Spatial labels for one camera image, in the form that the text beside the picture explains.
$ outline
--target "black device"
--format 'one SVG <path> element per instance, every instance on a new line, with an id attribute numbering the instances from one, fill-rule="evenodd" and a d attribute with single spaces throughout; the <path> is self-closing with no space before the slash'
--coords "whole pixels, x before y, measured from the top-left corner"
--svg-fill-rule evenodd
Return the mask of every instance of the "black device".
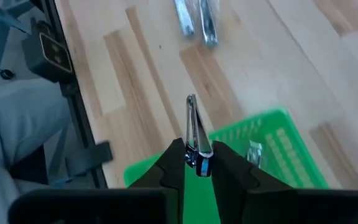
<path id="1" fill-rule="evenodd" d="M 51 82 L 68 83 L 75 79 L 69 53 L 53 38 L 49 25 L 31 20 L 32 35 L 22 41 L 27 68 Z"/>
<path id="2" fill-rule="evenodd" d="M 213 142 L 212 182 L 221 223 L 358 223 L 358 191 L 294 189 Z M 174 140 L 128 189 L 37 190 L 10 223 L 182 223 L 185 144 Z"/>

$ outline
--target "gray fabric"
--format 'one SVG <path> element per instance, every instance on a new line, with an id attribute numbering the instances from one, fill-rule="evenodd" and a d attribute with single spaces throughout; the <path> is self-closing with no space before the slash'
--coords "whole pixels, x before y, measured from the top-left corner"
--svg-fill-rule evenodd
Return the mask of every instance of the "gray fabric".
<path id="1" fill-rule="evenodd" d="M 8 168 L 67 126 L 70 114 L 59 86 L 43 79 L 0 87 L 0 223 L 20 194 L 46 186 L 13 180 Z"/>

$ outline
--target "silver nail clipper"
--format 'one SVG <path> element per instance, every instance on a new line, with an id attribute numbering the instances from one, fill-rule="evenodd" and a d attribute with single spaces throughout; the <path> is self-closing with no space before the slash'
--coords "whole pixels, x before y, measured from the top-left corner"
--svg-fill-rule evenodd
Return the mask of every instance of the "silver nail clipper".
<path id="1" fill-rule="evenodd" d="M 196 95 L 187 97 L 187 130 L 185 161 L 200 177 L 211 175 L 211 163 L 214 152 L 209 145 L 208 137 L 198 112 Z M 190 124 L 193 132 L 193 145 L 190 144 Z"/>
<path id="2" fill-rule="evenodd" d="M 195 35 L 193 21 L 191 20 L 189 10 L 186 7 L 185 0 L 175 0 L 177 7 L 179 24 L 183 35 L 187 38 L 192 38 Z"/>
<path id="3" fill-rule="evenodd" d="M 200 0 L 201 26 L 203 28 L 203 40 L 206 46 L 215 47 L 218 44 L 218 35 L 214 23 L 213 13 L 209 6 L 209 0 Z"/>

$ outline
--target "plastic bag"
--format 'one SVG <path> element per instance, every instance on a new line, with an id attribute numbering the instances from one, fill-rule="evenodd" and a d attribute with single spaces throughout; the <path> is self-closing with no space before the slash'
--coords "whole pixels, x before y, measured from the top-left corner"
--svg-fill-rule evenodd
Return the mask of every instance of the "plastic bag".
<path id="1" fill-rule="evenodd" d="M 220 0 L 174 0 L 183 35 L 201 39 L 207 47 L 218 44 Z"/>

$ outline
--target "nail clipper lever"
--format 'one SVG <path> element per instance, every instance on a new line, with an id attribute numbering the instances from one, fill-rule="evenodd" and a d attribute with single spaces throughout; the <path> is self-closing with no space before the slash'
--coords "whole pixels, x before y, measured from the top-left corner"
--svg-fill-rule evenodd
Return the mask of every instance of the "nail clipper lever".
<path id="1" fill-rule="evenodd" d="M 211 163 L 213 150 L 209 145 L 208 137 L 198 112 L 196 96 L 187 97 L 187 130 L 186 130 L 186 154 L 185 161 L 200 177 L 211 175 Z M 193 145 L 190 144 L 190 124 L 193 133 Z"/>

